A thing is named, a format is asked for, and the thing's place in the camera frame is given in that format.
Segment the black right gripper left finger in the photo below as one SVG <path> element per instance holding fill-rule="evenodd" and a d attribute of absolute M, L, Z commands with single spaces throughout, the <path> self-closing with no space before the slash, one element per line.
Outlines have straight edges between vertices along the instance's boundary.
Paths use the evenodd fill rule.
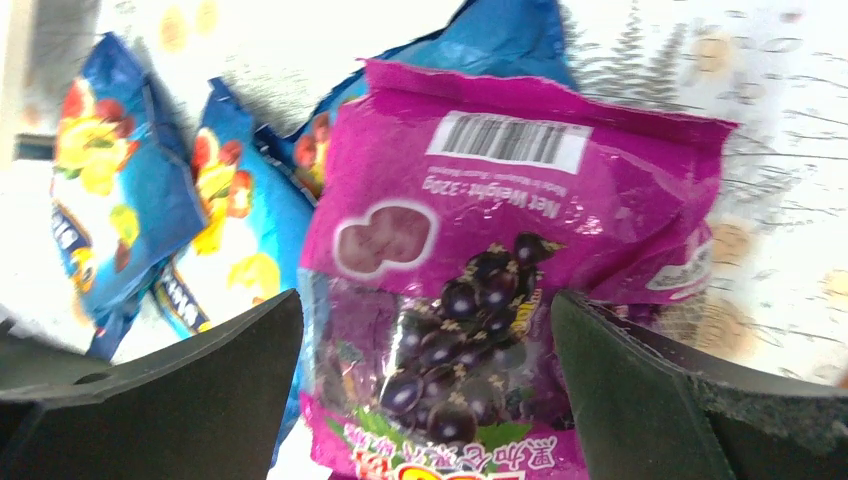
<path fill-rule="evenodd" d="M 263 479 L 303 333 L 289 290 L 110 366 L 1 326 L 5 479 Z"/>

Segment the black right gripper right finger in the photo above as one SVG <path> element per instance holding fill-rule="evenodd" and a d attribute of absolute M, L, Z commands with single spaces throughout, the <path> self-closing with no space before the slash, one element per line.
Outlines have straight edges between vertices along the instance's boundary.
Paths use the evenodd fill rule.
<path fill-rule="evenodd" d="M 747 368 L 560 291 L 555 351 L 593 479 L 843 479 L 845 390 Z"/>

